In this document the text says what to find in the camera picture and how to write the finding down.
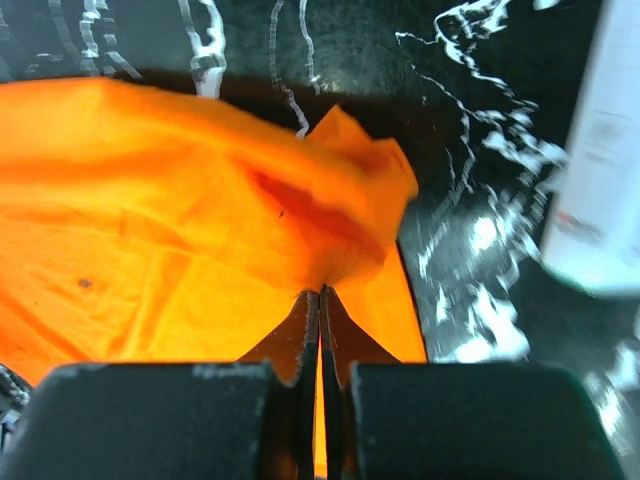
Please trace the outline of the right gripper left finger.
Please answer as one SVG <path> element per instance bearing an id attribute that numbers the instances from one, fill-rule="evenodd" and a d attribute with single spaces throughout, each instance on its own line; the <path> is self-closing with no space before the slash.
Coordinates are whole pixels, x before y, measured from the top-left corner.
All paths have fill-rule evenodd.
<path id="1" fill-rule="evenodd" d="M 5 424 L 5 479 L 310 479 L 319 297 L 233 363 L 53 370 Z"/>

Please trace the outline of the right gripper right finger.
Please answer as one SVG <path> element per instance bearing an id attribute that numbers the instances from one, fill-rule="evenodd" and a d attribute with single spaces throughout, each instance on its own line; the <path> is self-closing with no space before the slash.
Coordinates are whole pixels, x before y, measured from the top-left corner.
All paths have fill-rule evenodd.
<path id="1" fill-rule="evenodd" d="M 320 296 L 331 479 L 620 479 L 586 390 L 568 371 L 403 363 Z"/>

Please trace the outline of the orange t shirt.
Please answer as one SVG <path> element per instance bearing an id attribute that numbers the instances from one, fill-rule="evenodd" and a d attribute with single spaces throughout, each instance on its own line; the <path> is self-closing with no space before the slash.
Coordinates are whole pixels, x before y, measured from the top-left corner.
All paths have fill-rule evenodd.
<path id="1" fill-rule="evenodd" d="M 397 246 L 418 183 L 339 107 L 297 136 L 217 99 L 107 78 L 1 88 L 1 378 L 84 363 L 233 363 L 333 289 L 426 359 Z M 314 476 L 327 475 L 321 339 Z"/>

